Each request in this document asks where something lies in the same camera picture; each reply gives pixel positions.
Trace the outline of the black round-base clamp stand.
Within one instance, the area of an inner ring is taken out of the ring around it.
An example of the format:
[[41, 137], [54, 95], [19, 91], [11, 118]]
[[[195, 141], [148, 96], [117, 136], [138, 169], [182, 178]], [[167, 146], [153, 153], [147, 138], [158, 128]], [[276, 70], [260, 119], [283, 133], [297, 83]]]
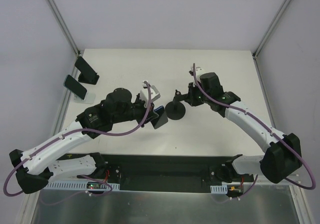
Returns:
[[186, 114], [186, 107], [182, 102], [187, 99], [187, 94], [182, 94], [179, 90], [175, 90], [172, 101], [168, 102], [165, 106], [165, 112], [170, 120], [180, 120]]

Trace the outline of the smartphone with blue edge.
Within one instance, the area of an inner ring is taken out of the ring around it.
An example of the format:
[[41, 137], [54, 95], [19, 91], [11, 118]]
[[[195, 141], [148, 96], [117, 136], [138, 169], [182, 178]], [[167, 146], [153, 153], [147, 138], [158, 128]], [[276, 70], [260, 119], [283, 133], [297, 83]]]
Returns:
[[150, 122], [155, 130], [165, 125], [168, 121], [169, 119], [163, 105], [153, 110], [153, 116]]

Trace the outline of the white folding phone stand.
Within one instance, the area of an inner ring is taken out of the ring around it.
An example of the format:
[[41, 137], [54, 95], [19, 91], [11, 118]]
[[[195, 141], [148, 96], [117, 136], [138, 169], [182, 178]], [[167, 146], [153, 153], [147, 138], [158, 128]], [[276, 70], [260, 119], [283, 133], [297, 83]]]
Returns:
[[95, 102], [96, 94], [92, 92], [87, 92], [84, 99], [81, 99], [79, 96], [74, 95], [74, 102], [79, 104], [88, 104], [91, 105]]

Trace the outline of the black smartphone with teal edge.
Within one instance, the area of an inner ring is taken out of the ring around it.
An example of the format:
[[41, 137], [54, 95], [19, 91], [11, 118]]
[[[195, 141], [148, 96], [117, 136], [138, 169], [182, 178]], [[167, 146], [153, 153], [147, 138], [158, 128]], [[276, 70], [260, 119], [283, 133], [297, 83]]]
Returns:
[[81, 100], [84, 100], [87, 94], [87, 89], [81, 85], [76, 79], [74, 79], [71, 75], [67, 75], [63, 86], [79, 97]]

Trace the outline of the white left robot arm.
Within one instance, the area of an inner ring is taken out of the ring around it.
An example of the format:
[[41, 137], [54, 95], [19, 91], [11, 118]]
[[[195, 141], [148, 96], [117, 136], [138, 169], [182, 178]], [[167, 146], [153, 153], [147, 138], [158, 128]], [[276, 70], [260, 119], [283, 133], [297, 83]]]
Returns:
[[5, 195], [12, 196], [7, 191], [12, 176], [21, 188], [20, 194], [33, 194], [51, 182], [77, 175], [102, 178], [106, 164], [98, 152], [76, 160], [60, 160], [60, 157], [100, 135], [123, 137], [133, 134], [159, 117], [154, 110], [154, 102], [160, 97], [157, 88], [148, 83], [137, 94], [135, 102], [131, 102], [129, 90], [117, 88], [48, 140], [25, 151], [11, 151], [9, 157], [14, 168], [4, 182]]

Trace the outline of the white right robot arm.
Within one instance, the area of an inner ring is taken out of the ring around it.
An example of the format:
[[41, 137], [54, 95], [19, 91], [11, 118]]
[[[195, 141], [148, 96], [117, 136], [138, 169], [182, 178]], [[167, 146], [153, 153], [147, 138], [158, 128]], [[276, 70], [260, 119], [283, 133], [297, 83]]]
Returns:
[[204, 73], [198, 69], [189, 73], [193, 81], [188, 85], [185, 102], [192, 107], [209, 105], [212, 111], [242, 129], [263, 152], [262, 155], [234, 156], [225, 168], [228, 180], [237, 181], [245, 174], [263, 175], [278, 184], [302, 166], [298, 158], [301, 156], [300, 140], [295, 134], [286, 135], [254, 117], [235, 93], [223, 90], [214, 72]]

